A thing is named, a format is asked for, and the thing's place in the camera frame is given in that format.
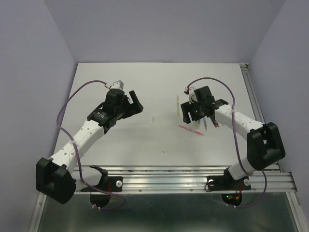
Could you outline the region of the red pen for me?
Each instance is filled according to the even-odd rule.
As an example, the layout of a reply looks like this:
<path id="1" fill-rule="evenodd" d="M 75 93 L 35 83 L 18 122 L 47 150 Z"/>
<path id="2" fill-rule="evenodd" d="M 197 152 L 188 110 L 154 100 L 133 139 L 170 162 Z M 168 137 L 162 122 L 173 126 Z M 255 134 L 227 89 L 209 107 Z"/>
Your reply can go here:
<path id="1" fill-rule="evenodd" d="M 184 125 L 178 125 L 178 126 L 179 126 L 180 128 L 182 128 L 182 129 L 186 130 L 186 131 L 190 131 L 190 132 L 192 132 L 192 133 L 195 133 L 195 134 L 204 136 L 203 133 L 201 133 L 201 132 L 199 132 L 199 131 L 197 131 L 197 130 L 191 129 L 191 128 L 189 128 L 189 127 L 186 127 L 186 126 L 184 126 Z"/>

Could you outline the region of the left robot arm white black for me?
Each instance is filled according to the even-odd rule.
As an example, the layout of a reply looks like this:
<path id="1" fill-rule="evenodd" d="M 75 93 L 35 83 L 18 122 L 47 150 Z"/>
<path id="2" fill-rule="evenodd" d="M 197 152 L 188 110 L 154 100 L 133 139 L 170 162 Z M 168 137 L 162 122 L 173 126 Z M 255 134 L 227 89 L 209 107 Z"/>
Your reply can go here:
<path id="1" fill-rule="evenodd" d="M 67 203 L 77 191 L 77 181 L 72 177 L 81 157 L 118 120 L 129 118 L 143 111 L 135 91 L 128 95 L 122 89 L 111 88 L 105 101 L 87 117 L 82 127 L 70 141 L 50 158 L 41 158 L 36 164 L 36 190 L 58 203 Z"/>

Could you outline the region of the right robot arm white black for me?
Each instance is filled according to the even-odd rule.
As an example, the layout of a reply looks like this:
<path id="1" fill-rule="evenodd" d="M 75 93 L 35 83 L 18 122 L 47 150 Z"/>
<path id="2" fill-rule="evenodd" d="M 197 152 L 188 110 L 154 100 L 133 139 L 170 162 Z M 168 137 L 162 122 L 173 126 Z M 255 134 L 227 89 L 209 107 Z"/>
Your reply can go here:
<path id="1" fill-rule="evenodd" d="M 246 157 L 215 177 L 215 186 L 232 189 L 241 179 L 261 171 L 283 159 L 286 155 L 279 129 L 276 124 L 251 119 L 236 111 L 225 100 L 215 100 L 209 87 L 195 89 L 187 87 L 185 94 L 189 100 L 181 104 L 184 123 L 198 121 L 205 117 L 225 124 L 247 142 Z"/>

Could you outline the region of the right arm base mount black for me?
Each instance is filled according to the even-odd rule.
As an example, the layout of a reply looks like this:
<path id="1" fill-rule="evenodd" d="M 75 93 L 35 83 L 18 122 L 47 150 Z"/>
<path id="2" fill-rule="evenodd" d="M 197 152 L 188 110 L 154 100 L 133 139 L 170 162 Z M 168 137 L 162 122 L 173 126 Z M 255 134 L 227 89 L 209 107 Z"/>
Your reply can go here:
<path id="1" fill-rule="evenodd" d="M 212 175 L 207 177 L 204 185 L 206 192 L 223 191 L 222 200 L 228 206 L 238 207 L 242 203 L 242 192 L 251 190 L 251 184 L 248 176 L 239 180 L 234 180 L 226 168 L 221 175 Z"/>

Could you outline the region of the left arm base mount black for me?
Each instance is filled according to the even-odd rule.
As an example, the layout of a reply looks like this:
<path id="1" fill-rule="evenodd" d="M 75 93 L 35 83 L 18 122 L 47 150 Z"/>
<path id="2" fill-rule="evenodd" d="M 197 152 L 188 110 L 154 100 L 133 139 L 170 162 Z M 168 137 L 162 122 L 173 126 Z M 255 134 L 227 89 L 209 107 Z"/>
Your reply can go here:
<path id="1" fill-rule="evenodd" d="M 122 176 L 109 176 L 108 171 L 97 165 L 90 165 L 84 169 L 86 171 L 86 180 L 90 182 L 90 185 L 96 189 L 81 183 L 77 188 L 78 192 L 90 192 L 89 200 L 93 208 L 98 210 L 116 209 L 121 207 L 125 202 L 125 198 L 120 206 L 112 206 L 107 208 L 112 196 L 119 196 L 117 192 L 122 192 L 123 177 Z"/>

